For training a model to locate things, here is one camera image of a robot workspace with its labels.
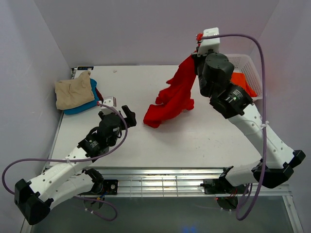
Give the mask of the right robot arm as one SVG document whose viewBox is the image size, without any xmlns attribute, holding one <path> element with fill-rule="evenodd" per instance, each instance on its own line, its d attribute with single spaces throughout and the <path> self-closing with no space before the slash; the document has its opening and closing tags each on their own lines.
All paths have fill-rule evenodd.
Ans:
<svg viewBox="0 0 311 233">
<path fill-rule="evenodd" d="M 302 150 L 287 146 L 262 117 L 250 95 L 230 79 L 234 66 L 228 58 L 209 50 L 205 56 L 194 52 L 195 74 L 199 79 L 200 93 L 210 99 L 210 105 L 235 125 L 261 159 L 248 165 L 229 166 L 218 179 L 204 184 L 209 193 L 229 193 L 235 188 L 258 182 L 266 188 L 275 188 L 286 182 L 306 155 Z"/>
</svg>

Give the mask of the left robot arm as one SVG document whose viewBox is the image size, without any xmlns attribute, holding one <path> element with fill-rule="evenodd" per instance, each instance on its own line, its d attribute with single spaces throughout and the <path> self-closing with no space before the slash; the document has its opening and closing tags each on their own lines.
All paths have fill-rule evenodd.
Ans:
<svg viewBox="0 0 311 233">
<path fill-rule="evenodd" d="M 118 148 L 117 140 L 125 138 L 122 133 L 136 126 L 136 114 L 126 105 L 122 112 L 125 116 L 114 107 L 102 106 L 99 125 L 64 159 L 37 177 L 15 184 L 14 202 L 30 225 L 41 222 L 54 207 L 76 195 L 103 191 L 104 178 L 88 166 L 110 154 L 110 147 Z"/>
</svg>

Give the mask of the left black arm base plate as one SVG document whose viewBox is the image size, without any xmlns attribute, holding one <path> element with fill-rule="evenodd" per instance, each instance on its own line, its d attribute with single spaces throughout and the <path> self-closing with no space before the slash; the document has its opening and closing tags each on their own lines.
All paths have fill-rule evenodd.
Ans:
<svg viewBox="0 0 311 233">
<path fill-rule="evenodd" d="M 103 181 L 102 187 L 98 194 L 100 195 L 116 195 L 118 193 L 119 181 L 116 179 L 106 179 Z"/>
</svg>

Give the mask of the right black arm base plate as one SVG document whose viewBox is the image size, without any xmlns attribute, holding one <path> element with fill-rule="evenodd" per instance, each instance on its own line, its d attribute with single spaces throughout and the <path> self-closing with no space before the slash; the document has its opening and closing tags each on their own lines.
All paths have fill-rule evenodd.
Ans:
<svg viewBox="0 0 311 233">
<path fill-rule="evenodd" d="M 232 186 L 221 179 L 204 179 L 200 184 L 205 194 L 243 194 L 247 187 L 243 184 Z"/>
</svg>

